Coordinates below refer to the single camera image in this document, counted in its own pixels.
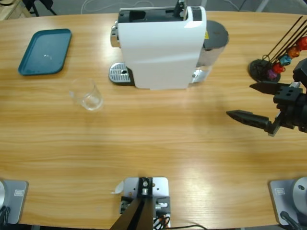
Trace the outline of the arm gripper body black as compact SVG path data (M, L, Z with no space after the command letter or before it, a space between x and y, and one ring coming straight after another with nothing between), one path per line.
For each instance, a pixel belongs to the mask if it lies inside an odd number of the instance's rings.
M273 98L280 110L276 117L280 120L280 126L307 132L307 94L302 88L281 86Z

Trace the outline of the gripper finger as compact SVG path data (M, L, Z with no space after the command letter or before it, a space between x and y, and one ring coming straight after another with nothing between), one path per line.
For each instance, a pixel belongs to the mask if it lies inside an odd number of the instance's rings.
M256 82L250 85L250 88L253 88L261 93L277 95L281 92L283 88L288 89L289 84L278 83L278 82L271 82L271 81L261 81Z
M280 119L275 120L273 123L268 117L255 115L252 112L233 110L227 111L226 114L232 119L251 127L256 127L264 130L270 136L274 136L281 127Z

